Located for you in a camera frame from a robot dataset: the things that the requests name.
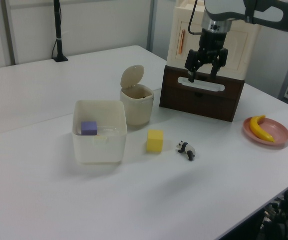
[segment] purple cube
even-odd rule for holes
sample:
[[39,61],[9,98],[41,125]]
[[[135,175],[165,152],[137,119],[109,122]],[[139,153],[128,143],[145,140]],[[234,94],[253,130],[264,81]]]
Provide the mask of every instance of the purple cube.
[[97,135],[97,123],[94,121],[82,121],[80,124],[81,135],[94,136]]

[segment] yellow block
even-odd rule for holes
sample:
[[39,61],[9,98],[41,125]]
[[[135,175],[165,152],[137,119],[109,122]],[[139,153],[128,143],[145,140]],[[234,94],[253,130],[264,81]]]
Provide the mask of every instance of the yellow block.
[[149,129],[147,133],[146,150],[148,152],[161,152],[163,149],[163,131]]

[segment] toy panda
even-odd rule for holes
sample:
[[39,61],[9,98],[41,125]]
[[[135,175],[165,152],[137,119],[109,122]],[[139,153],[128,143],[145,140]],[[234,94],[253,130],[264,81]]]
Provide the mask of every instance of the toy panda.
[[176,147],[180,149],[178,150],[179,153],[185,152],[188,155],[189,161],[194,160],[195,149],[188,143],[180,141],[180,143],[178,143]]

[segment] plate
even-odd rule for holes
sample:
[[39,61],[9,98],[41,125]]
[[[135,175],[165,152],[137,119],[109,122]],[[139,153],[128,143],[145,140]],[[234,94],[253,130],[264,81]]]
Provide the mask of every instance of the plate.
[[275,142],[265,141],[258,138],[253,134],[253,132],[249,127],[250,119],[251,117],[247,118],[244,121],[243,129],[245,134],[250,138],[252,138],[253,140],[266,145],[282,145],[288,141],[288,129],[281,123],[266,117],[259,122],[259,125],[263,130],[265,130],[266,132],[268,132],[273,136]]

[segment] toy banana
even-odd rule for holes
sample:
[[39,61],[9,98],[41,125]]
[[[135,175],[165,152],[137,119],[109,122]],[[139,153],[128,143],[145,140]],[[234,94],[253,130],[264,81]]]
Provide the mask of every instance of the toy banana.
[[254,116],[250,119],[250,122],[249,122],[249,127],[250,127],[250,130],[253,132],[253,134],[255,136],[257,136],[258,138],[262,139],[262,140],[265,140],[265,141],[269,141],[269,142],[275,142],[273,136],[271,136],[268,132],[266,132],[265,130],[263,130],[258,122],[261,120],[261,119],[264,119],[266,116],[265,115],[261,115],[261,116]]

